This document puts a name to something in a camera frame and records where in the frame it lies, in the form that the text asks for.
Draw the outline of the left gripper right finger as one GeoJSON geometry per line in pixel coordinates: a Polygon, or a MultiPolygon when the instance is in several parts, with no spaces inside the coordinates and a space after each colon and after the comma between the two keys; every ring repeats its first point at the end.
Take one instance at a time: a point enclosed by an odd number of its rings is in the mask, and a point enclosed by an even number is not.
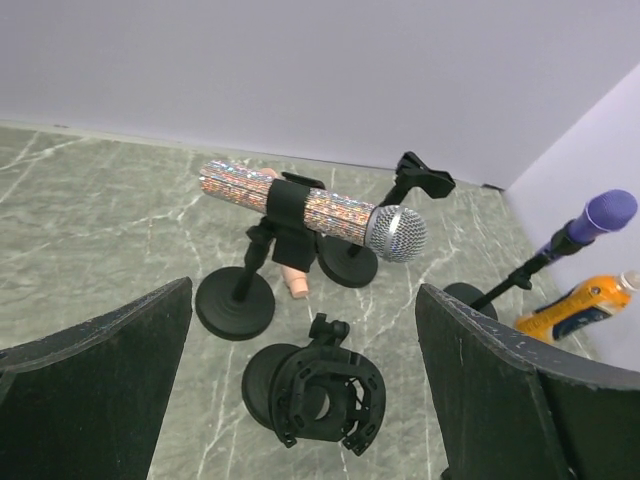
{"type": "Polygon", "coordinates": [[[442,478],[638,478],[638,372],[538,341],[430,284],[415,317],[442,478]]]}

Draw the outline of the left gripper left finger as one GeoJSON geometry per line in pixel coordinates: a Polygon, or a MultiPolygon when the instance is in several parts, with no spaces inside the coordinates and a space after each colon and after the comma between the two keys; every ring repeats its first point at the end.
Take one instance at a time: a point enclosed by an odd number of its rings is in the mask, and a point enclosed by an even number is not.
{"type": "Polygon", "coordinates": [[[192,318],[183,277],[1,352],[4,479],[144,479],[192,318]]]}

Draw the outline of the orange juice bottle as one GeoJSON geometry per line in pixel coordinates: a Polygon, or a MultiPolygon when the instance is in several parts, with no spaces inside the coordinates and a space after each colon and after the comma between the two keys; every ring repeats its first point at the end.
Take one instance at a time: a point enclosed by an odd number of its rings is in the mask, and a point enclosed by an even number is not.
{"type": "Polygon", "coordinates": [[[513,327],[548,344],[623,311],[639,291],[639,272],[592,277],[558,298],[518,318],[513,327]]]}

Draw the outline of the glitter microphone stand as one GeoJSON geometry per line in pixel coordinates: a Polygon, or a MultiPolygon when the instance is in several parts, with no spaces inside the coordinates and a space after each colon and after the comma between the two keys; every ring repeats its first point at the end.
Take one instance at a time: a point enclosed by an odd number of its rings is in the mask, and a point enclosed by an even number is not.
{"type": "Polygon", "coordinates": [[[318,253],[320,234],[302,224],[303,196],[322,181],[286,172],[267,196],[266,213],[246,234],[250,240],[242,267],[231,266],[207,275],[196,291],[194,307],[201,324],[230,341],[249,340],[270,325],[275,297],[258,273],[266,259],[308,272],[318,253]]]}

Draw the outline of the purple microphone stand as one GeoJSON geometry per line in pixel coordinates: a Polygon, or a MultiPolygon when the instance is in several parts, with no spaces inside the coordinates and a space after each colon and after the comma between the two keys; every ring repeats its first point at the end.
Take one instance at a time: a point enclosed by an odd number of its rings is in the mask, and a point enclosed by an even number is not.
{"type": "Polygon", "coordinates": [[[568,222],[558,230],[534,256],[513,270],[505,280],[488,293],[483,293],[477,287],[464,282],[450,284],[444,288],[444,292],[481,314],[498,320],[498,314],[492,304],[495,299],[513,287],[530,290],[532,288],[531,278],[534,274],[562,257],[577,253],[599,236],[599,233],[593,229],[578,229],[572,227],[572,224],[573,222],[568,222]]]}

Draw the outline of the glitter microphone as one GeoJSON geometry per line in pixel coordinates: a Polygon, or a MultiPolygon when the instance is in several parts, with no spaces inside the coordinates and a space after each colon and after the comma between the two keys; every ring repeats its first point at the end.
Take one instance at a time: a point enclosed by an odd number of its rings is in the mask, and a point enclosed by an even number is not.
{"type": "MultiPolygon", "coordinates": [[[[273,181],[265,173],[212,160],[200,169],[199,181],[206,195],[266,213],[267,194],[273,181]]],[[[314,232],[363,246],[365,227],[376,207],[325,189],[312,188],[304,201],[303,224],[314,232]]]]}

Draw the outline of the empty clip stand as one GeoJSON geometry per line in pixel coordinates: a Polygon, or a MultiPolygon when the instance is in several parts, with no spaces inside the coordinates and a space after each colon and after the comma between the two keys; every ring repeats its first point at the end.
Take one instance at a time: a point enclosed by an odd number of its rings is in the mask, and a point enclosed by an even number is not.
{"type": "Polygon", "coordinates": [[[415,153],[404,153],[395,169],[394,186],[376,207],[365,227],[363,246],[325,236],[320,241],[318,263],[323,273],[347,288],[370,284],[380,259],[406,263],[419,256],[427,242],[426,223],[401,202],[419,188],[432,199],[443,199],[456,183],[446,171],[433,170],[415,153]]]}

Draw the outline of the purple microphone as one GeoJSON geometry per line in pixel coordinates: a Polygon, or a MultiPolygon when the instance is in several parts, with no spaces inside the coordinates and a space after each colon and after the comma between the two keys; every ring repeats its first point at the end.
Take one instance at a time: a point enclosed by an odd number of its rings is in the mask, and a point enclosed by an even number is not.
{"type": "Polygon", "coordinates": [[[622,230],[638,211],[636,197],[626,190],[608,190],[589,200],[576,218],[558,230],[536,255],[549,263],[573,255],[599,236],[622,230]]]}

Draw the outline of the pink microphone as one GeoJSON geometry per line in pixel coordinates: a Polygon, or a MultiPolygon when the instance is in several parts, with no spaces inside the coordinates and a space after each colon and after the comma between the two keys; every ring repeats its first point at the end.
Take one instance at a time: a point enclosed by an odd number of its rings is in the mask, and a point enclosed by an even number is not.
{"type": "Polygon", "coordinates": [[[272,260],[281,266],[291,296],[304,298],[310,291],[307,273],[315,259],[314,234],[303,224],[309,188],[279,177],[272,169],[261,172],[273,181],[266,203],[266,218],[274,227],[276,239],[272,260]]]}

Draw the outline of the shock mount stand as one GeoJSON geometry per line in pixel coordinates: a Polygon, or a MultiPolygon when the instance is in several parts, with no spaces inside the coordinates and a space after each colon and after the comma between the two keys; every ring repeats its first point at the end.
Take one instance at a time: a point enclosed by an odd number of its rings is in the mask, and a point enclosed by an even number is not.
{"type": "Polygon", "coordinates": [[[287,448],[308,439],[340,443],[362,455],[381,429],[386,385],[377,366],[345,349],[344,321],[318,313],[305,347],[269,345],[248,362],[241,383],[251,417],[287,448]]]}

